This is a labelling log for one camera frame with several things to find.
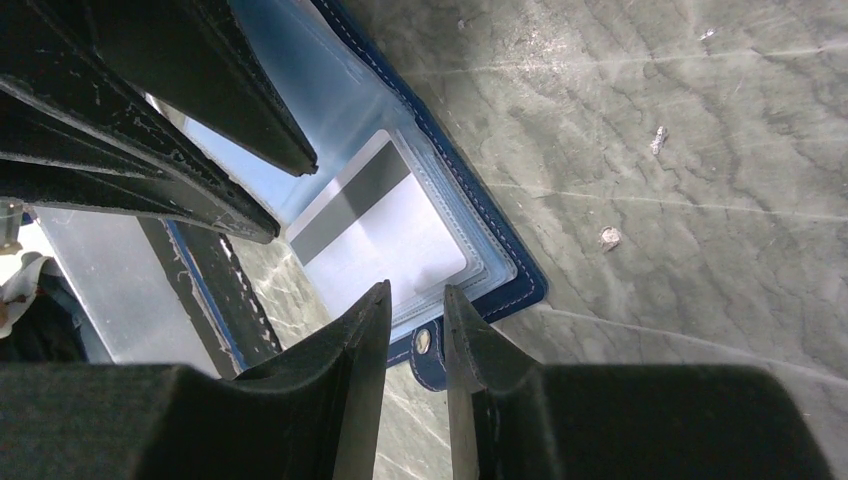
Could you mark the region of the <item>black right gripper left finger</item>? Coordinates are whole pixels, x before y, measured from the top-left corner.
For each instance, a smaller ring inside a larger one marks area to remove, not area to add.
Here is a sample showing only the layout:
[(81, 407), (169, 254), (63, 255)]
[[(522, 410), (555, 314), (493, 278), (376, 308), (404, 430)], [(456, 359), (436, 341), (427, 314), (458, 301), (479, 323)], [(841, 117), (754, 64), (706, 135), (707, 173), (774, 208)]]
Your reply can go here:
[(5, 479), (368, 479), (391, 323), (374, 284), (232, 380), (187, 365), (9, 364)]

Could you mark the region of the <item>blue leather card holder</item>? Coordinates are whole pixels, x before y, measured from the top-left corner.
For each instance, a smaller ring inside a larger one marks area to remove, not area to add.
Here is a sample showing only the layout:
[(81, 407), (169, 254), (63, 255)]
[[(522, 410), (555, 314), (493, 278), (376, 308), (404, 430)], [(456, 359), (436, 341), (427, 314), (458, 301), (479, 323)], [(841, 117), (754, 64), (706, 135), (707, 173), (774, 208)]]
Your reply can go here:
[(423, 101), (338, 1), (236, 1), (234, 15), (317, 155), (293, 176), (196, 119), (205, 148), (282, 224), (328, 314), (372, 284), (392, 290), (388, 364), (446, 386), (443, 292), (495, 322), (540, 302), (547, 280)]

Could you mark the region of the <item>white credit card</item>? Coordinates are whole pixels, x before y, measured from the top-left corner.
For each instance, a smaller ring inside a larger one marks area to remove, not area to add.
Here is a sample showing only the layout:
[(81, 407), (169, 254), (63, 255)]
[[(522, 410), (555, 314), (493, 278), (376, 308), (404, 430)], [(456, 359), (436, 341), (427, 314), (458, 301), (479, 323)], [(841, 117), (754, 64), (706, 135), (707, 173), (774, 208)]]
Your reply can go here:
[(327, 312), (338, 316), (389, 281), (395, 309), (428, 302), (477, 267), (398, 141), (377, 131), (286, 231)]

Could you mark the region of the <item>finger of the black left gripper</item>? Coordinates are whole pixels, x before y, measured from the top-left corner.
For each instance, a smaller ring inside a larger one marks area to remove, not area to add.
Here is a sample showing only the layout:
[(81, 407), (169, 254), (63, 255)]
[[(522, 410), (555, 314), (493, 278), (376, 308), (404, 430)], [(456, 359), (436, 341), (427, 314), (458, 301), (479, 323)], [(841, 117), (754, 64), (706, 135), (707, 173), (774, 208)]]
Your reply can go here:
[(1, 197), (264, 244), (281, 230), (47, 1), (1, 5)]
[(82, 1), (96, 53), (130, 84), (293, 175), (317, 155), (226, 1)]

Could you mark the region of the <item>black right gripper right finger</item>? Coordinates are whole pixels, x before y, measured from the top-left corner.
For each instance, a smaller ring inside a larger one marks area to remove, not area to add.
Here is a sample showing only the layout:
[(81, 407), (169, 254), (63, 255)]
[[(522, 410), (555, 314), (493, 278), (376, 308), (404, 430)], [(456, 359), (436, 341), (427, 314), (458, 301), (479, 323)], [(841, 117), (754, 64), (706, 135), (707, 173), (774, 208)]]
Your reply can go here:
[(457, 479), (829, 479), (784, 387), (742, 365), (536, 361), (444, 291)]

